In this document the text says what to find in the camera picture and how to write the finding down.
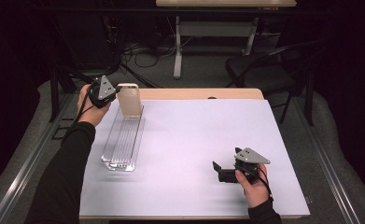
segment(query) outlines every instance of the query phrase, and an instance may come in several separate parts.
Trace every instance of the chair leg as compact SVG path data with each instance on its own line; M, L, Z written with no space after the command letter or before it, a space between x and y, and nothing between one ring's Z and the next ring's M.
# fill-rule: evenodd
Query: chair leg
M284 118L285 118L285 115L287 114L287 110L288 110L288 106L289 106L291 98L292 98L292 92L290 91L288 94L287 102L285 103L285 106L284 106L284 111L282 112L280 123L284 122Z

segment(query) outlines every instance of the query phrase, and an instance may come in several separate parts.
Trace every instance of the black sweater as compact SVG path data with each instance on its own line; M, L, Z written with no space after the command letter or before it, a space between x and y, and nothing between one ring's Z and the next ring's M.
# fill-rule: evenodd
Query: black sweater
M79 223L80 193L94 136L88 122L68 130L38 183L25 223ZM248 213L253 224L281 223L270 200Z

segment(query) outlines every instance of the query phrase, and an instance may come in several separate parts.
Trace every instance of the white tabletop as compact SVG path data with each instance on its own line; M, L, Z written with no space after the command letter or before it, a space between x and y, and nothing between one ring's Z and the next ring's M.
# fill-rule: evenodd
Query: white tabletop
M80 217L247 218L238 184L219 183L212 161L232 168L234 148L251 147L267 165L274 209L310 214L272 110L265 100L144 100L136 168L108 171L101 155L118 102L97 127L81 193Z
M158 7L295 7L295 0L156 0Z

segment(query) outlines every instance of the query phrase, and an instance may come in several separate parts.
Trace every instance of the transparent holder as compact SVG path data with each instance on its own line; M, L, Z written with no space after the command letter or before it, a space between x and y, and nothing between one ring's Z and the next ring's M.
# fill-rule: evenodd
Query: transparent holder
M109 170L131 172L135 169L144 124L143 116L124 118L119 107L101 157Z

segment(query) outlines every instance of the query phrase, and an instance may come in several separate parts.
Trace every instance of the beige phone case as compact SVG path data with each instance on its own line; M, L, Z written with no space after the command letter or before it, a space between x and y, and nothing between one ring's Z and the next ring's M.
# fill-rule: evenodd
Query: beige phone case
M117 96L123 117L126 119L140 118L142 106L138 85L134 83L120 83L118 86L121 87Z

